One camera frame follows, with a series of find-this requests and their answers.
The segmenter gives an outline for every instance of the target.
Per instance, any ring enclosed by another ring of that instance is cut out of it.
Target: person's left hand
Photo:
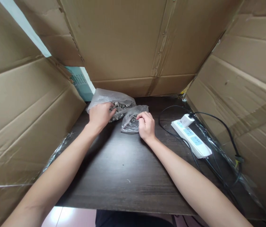
[[[116,109],[110,112],[112,106],[111,102],[105,102],[92,107],[89,112],[89,124],[101,132],[116,112]]]

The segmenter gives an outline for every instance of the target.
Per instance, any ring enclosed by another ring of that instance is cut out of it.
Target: table surface
[[[182,140],[170,135],[158,125],[158,115],[171,105],[184,103],[174,97],[136,98],[137,105],[148,105],[155,119],[157,138],[168,148],[196,168],[191,151]],[[186,112],[181,108],[170,108],[161,116],[161,124],[175,133],[171,122],[180,119]],[[89,115],[83,111],[74,127],[64,150],[83,130]],[[139,134],[121,133],[121,122],[109,123],[96,138],[88,151],[72,184],[57,203],[58,206],[119,211],[171,213],[194,215],[195,211],[179,193],[166,170]],[[197,133],[197,127],[191,125]],[[231,184],[235,176],[228,163],[216,154],[217,161]],[[205,176],[223,190],[206,164],[198,160]],[[233,188],[247,218],[261,219],[260,209],[241,184]]]

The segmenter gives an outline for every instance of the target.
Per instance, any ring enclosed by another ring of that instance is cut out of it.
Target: plastic sheet
[[[238,174],[238,170],[235,167],[235,163],[221,149],[221,146],[218,143],[218,141],[216,139],[211,138],[211,135],[208,133],[207,129],[201,123],[196,122],[196,125],[200,129],[200,131],[202,132],[202,134],[207,135],[207,139],[208,139],[208,142],[209,142],[209,145],[210,145],[209,146],[210,149],[211,150],[212,149],[215,149],[217,152],[219,152],[225,158],[225,160],[229,163],[229,165],[232,167],[233,171],[237,175]],[[241,176],[239,178],[239,182],[243,185],[243,187],[248,192],[248,194],[250,195],[250,197],[254,200],[254,202],[266,212],[266,208],[260,202],[259,198],[256,196],[255,192],[253,191],[252,187],[250,186],[251,184],[249,183],[249,181],[247,180],[247,178],[243,174],[241,174]]]
[[[56,148],[56,150],[51,155],[49,161],[47,162],[46,166],[43,168],[41,175],[47,170],[47,168],[51,165],[51,163],[64,151],[66,144],[72,140],[72,136],[74,135],[73,132],[70,132],[61,144]]]
[[[149,111],[149,106],[147,105],[138,105],[133,108],[130,108],[122,120],[121,132],[127,134],[138,133],[139,122],[136,120],[136,117],[139,113]]]
[[[92,107],[105,102],[113,102],[114,108],[117,109],[110,122],[123,118],[128,108],[136,106],[135,99],[124,93],[97,88],[87,108],[87,113],[90,112]]]

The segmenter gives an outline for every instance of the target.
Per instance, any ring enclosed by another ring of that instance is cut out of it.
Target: plastic bag
[[[123,118],[129,108],[136,106],[135,99],[124,93],[97,88],[87,108],[87,113],[90,112],[92,107],[104,102],[114,103],[114,107],[110,110],[116,109],[116,113],[113,115],[110,122]]]
[[[149,111],[149,106],[147,105],[138,105],[132,107],[128,110],[127,114],[124,116],[121,124],[121,132],[127,134],[138,133],[139,122],[136,120],[136,117],[139,113]]]

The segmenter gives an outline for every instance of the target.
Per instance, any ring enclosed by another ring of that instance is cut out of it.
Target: power strip
[[[182,119],[173,121],[171,126],[179,134],[179,136],[185,139],[197,158],[205,158],[212,154],[211,149],[188,127],[184,127]]]

